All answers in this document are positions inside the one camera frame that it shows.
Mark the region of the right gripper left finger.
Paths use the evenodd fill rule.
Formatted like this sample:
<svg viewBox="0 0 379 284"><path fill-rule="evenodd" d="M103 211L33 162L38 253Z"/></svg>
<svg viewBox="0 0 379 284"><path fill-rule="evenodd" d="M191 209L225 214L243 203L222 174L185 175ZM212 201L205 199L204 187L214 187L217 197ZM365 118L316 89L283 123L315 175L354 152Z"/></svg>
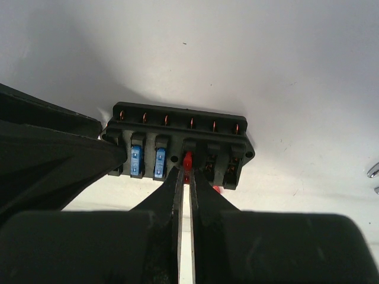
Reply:
<svg viewBox="0 0 379 284"><path fill-rule="evenodd" d="M129 211L28 211L1 228L2 283L178 283L184 171Z"/></svg>

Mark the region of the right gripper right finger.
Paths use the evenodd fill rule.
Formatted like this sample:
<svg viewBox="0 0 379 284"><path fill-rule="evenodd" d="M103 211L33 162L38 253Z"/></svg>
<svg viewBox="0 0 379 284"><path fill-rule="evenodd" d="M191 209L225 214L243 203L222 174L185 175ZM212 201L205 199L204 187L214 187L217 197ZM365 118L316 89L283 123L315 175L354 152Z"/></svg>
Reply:
<svg viewBox="0 0 379 284"><path fill-rule="evenodd" d="M195 283L372 281L372 255L348 217L242 211L199 170L190 198Z"/></svg>

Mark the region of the black fuse box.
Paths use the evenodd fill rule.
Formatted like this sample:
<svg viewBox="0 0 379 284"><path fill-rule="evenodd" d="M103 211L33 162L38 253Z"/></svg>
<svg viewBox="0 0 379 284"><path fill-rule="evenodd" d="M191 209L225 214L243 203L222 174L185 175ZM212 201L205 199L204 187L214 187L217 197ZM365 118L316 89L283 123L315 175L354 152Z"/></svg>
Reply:
<svg viewBox="0 0 379 284"><path fill-rule="evenodd" d="M242 167L255 157L247 127L246 118L238 115L119 102L100 138L126 151L126 161L112 175L130 176L134 145L144 150L142 178L153 179L156 150L166 150L165 177L158 181L173 167L183 167L184 155L191 151L192 169L203 172L210 185L235 190Z"/></svg>

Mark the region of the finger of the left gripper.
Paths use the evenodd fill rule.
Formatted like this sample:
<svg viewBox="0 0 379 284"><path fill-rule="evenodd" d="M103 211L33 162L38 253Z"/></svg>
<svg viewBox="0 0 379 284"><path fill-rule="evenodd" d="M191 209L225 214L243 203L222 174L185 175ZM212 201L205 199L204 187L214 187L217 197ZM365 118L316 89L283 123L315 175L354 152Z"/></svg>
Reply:
<svg viewBox="0 0 379 284"><path fill-rule="evenodd" d="M1 218L60 210L121 166L120 146L100 140L93 118L1 86Z"/></svg>

